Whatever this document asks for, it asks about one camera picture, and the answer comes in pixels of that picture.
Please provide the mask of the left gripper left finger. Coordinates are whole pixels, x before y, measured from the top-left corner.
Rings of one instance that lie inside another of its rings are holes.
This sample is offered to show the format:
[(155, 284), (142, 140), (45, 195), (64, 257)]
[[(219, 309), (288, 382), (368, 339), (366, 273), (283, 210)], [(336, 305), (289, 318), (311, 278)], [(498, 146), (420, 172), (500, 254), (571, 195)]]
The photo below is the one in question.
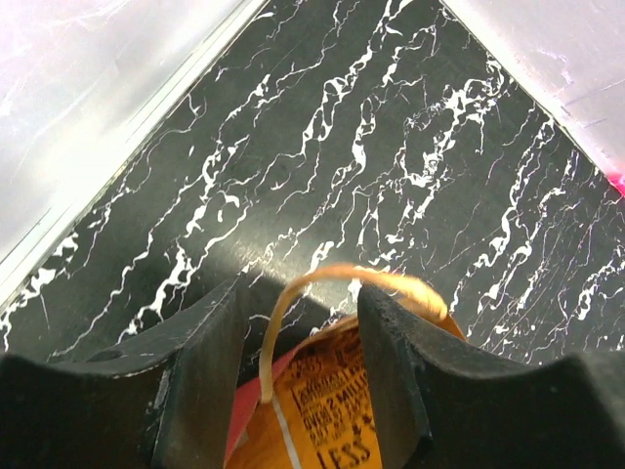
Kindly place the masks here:
[(5, 468), (220, 468), (249, 296), (228, 281), (85, 362), (1, 357)]

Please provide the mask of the red paper bag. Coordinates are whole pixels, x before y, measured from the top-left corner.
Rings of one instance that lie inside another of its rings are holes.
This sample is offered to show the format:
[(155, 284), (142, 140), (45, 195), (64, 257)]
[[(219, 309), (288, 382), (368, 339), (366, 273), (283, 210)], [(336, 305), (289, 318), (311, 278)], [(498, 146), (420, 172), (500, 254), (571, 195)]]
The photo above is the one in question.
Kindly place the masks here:
[(296, 318), (307, 308), (300, 296), (311, 284), (320, 281), (338, 282), (345, 280), (360, 285), (366, 283), (395, 292), (396, 302), (415, 316), (428, 320), (446, 332), (462, 338), (464, 336), (457, 322), (449, 313), (444, 300), (426, 283), (417, 277), (365, 269), (353, 264), (339, 263), (315, 269), (289, 282), (280, 292), (271, 311), (268, 327), (259, 349), (256, 371), (248, 370), (241, 385), (253, 378), (259, 378), (260, 402), (269, 403), (273, 395), (273, 364), (306, 339), (342, 321), (358, 327), (358, 317), (348, 314), (324, 327), (298, 324)]

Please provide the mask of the orange kettle chips bag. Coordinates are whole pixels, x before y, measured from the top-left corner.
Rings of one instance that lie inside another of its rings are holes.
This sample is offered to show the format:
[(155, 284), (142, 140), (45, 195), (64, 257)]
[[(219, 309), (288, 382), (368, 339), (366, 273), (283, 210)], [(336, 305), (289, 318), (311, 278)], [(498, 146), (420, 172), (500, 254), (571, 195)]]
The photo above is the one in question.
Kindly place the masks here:
[(318, 332), (272, 371), (269, 403), (260, 402), (259, 378), (236, 390), (226, 467), (381, 467), (357, 325), (342, 321)]

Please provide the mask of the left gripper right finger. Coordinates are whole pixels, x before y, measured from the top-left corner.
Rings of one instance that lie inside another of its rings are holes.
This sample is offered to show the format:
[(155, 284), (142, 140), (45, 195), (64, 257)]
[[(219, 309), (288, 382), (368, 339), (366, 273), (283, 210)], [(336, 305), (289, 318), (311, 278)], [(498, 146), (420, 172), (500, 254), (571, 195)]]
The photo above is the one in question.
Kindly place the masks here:
[(386, 468), (620, 468), (624, 355), (481, 350), (365, 285), (359, 335)]

